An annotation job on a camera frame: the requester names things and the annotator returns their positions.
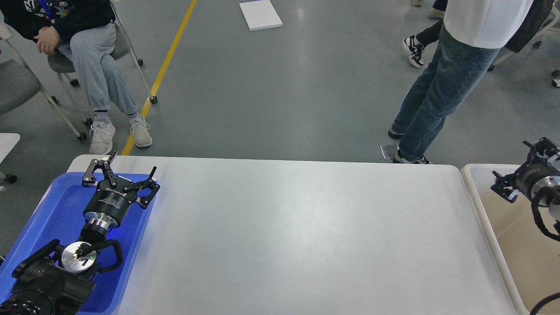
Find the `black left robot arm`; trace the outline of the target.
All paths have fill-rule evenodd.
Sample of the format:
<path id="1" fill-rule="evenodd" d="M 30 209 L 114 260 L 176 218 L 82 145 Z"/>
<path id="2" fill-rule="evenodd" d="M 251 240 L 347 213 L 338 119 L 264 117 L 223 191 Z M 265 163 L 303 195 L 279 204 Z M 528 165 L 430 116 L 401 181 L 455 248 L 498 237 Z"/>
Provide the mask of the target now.
<path id="1" fill-rule="evenodd" d="M 109 315 L 120 303 L 160 184 L 94 158 L 47 189 L 1 262 L 3 315 Z"/>

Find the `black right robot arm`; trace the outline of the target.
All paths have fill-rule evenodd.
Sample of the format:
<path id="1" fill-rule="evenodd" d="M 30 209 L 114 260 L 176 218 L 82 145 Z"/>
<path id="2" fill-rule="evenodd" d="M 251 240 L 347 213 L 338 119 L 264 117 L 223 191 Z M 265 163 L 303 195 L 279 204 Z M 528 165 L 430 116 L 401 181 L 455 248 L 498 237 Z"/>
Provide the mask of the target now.
<path id="1" fill-rule="evenodd" d="M 506 203 L 488 217 L 522 308 L 532 315 L 557 315 L 559 148 L 545 137 L 524 145 L 524 163 L 509 174 L 493 171 L 491 189 Z"/>

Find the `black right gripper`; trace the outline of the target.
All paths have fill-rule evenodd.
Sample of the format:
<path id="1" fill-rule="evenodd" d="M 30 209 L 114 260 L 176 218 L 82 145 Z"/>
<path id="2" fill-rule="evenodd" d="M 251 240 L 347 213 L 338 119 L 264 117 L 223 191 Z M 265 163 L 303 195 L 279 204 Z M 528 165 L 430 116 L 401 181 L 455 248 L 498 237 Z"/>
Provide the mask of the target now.
<path id="1" fill-rule="evenodd" d="M 529 147 L 527 160 L 514 173 L 501 175 L 496 170 L 491 188 L 502 199 L 514 203 L 521 192 L 530 201 L 544 187 L 556 187 L 560 183 L 560 172 L 549 161 L 558 161 L 560 149 L 547 137 L 536 143 L 522 142 Z"/>

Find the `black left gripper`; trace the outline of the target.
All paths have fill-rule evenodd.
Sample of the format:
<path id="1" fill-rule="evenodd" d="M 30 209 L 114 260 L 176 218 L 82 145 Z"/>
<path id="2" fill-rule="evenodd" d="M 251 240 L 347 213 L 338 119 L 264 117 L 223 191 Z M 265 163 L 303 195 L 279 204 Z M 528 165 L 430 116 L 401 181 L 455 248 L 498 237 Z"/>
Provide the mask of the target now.
<path id="1" fill-rule="evenodd" d="M 115 229 L 122 225 L 129 209 L 146 209 L 160 189 L 154 179 L 157 167 L 153 167 L 144 181 L 133 182 L 128 178 L 116 177 L 111 162 L 118 151 L 113 150 L 108 159 L 92 159 L 83 178 L 83 187 L 96 187 L 91 200 L 86 205 L 83 216 L 85 223 L 96 224 L 104 229 Z M 96 170 L 101 170 L 104 180 L 97 182 Z"/>

